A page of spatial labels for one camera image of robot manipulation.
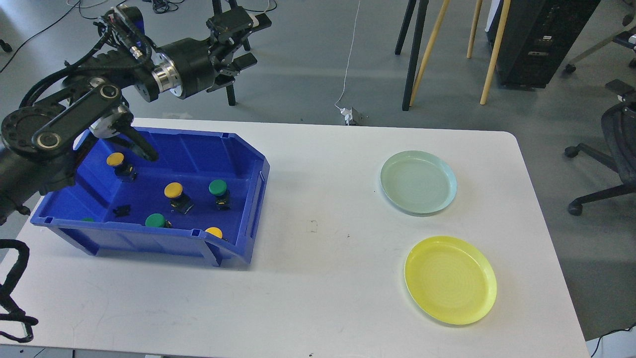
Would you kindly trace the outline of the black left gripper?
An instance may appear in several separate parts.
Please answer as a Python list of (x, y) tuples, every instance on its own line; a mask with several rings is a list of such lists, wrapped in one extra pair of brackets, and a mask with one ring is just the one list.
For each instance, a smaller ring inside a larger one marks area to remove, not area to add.
[[(225, 12), (206, 21), (213, 44), (243, 45), (250, 34), (272, 25), (267, 14)], [(212, 92), (234, 84), (241, 71), (257, 64), (252, 54), (244, 54), (231, 63), (212, 54), (207, 40), (185, 38), (160, 48), (161, 56), (172, 64), (177, 72), (179, 85), (170, 91), (179, 99), (186, 99), (201, 91)]]

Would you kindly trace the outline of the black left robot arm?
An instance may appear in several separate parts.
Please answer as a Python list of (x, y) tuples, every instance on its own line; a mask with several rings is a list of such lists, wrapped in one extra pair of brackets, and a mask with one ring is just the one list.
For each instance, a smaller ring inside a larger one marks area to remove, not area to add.
[(98, 42), (73, 64), (45, 77), (1, 122), (0, 215), (30, 215), (25, 202), (75, 185), (77, 169), (100, 139), (113, 141), (147, 161), (158, 154), (134, 129), (122, 95), (134, 87), (147, 102), (170, 91), (186, 99), (201, 91), (231, 89), (236, 76), (257, 63), (236, 57), (248, 37), (272, 25), (267, 13), (231, 4), (206, 22), (205, 39), (157, 46), (145, 34), (143, 16), (119, 4), (98, 18)]

